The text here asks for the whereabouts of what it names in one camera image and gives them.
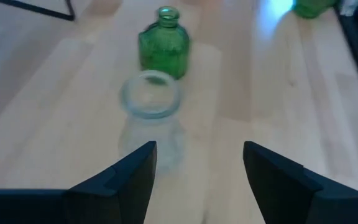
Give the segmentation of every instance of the green glass object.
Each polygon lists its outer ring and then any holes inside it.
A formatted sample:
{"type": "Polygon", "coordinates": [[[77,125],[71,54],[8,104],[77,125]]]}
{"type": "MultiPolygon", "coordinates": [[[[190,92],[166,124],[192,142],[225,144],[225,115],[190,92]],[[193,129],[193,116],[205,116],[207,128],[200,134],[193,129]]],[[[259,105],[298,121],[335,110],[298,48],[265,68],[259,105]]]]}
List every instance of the green glass object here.
{"type": "Polygon", "coordinates": [[[190,38],[178,24],[179,12],[164,6],[157,10],[157,22],[139,34],[142,70],[158,70],[180,79],[187,71],[190,38]]]}
{"type": "Polygon", "coordinates": [[[293,11],[300,17],[312,19],[335,4],[336,0],[295,0],[293,11]]]}

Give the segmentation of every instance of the wooden table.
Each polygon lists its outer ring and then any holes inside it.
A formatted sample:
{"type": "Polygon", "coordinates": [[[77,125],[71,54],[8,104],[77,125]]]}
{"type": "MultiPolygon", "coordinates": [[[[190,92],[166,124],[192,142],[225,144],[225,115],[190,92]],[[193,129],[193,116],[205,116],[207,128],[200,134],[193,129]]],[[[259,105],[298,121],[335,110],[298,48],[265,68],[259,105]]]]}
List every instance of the wooden table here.
{"type": "Polygon", "coordinates": [[[193,38],[184,158],[145,223],[263,223],[244,141],[358,190],[357,70],[334,12],[306,21],[290,3],[78,0],[76,23],[0,6],[0,188],[69,188],[119,160],[137,34],[172,5],[193,38]]]}

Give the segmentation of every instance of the transparent glass container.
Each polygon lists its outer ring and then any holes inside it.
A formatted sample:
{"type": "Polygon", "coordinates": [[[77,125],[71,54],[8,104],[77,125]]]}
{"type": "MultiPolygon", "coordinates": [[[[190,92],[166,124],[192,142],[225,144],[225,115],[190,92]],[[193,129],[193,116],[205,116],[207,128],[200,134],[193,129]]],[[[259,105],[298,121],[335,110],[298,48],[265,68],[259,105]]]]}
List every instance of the transparent glass container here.
{"type": "Polygon", "coordinates": [[[158,70],[180,79],[187,71],[190,38],[178,24],[179,11],[164,6],[157,10],[157,22],[139,34],[142,70],[158,70]]]}
{"type": "Polygon", "coordinates": [[[120,156],[156,141],[157,173],[177,165],[183,156],[183,131],[174,117],[181,102],[181,91],[174,79],[148,70],[127,80],[120,97],[128,114],[119,143],[120,156]]]}

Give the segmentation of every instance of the wooden tabletop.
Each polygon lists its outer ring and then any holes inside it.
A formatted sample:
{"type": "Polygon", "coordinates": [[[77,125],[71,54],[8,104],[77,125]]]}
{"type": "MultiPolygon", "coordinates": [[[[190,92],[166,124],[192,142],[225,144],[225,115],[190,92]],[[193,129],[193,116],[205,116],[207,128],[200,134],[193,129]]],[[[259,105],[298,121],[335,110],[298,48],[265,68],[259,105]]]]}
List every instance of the wooden tabletop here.
{"type": "Polygon", "coordinates": [[[244,141],[358,190],[357,69],[334,12],[307,21],[291,2],[77,0],[76,22],[0,4],[0,188],[70,188],[120,159],[137,34],[172,5],[193,43],[184,158],[145,223],[264,223],[244,141]]]}

